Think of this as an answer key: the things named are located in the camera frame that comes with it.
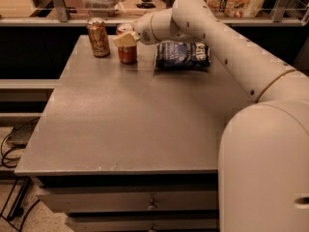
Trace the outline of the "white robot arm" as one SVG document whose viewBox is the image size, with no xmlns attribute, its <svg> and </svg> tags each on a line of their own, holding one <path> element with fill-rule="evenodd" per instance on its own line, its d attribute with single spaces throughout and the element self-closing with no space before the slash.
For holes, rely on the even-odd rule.
<svg viewBox="0 0 309 232">
<path fill-rule="evenodd" d="M 309 232 L 309 78 L 222 23 L 204 0 L 145 14 L 117 46 L 199 40 L 253 102 L 218 153 L 220 232 Z"/>
</svg>

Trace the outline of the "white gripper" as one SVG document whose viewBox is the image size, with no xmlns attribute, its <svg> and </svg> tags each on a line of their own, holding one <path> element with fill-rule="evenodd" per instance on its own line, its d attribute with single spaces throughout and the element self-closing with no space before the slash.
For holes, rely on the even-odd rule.
<svg viewBox="0 0 309 232">
<path fill-rule="evenodd" d="M 153 14 L 144 14 L 137 20 L 126 22 L 125 25 L 133 26 L 133 31 L 125 32 L 117 35 L 113 39 L 113 43 L 117 47 L 132 47 L 136 46 L 140 41 L 142 44 L 157 44 L 152 29 Z"/>
</svg>

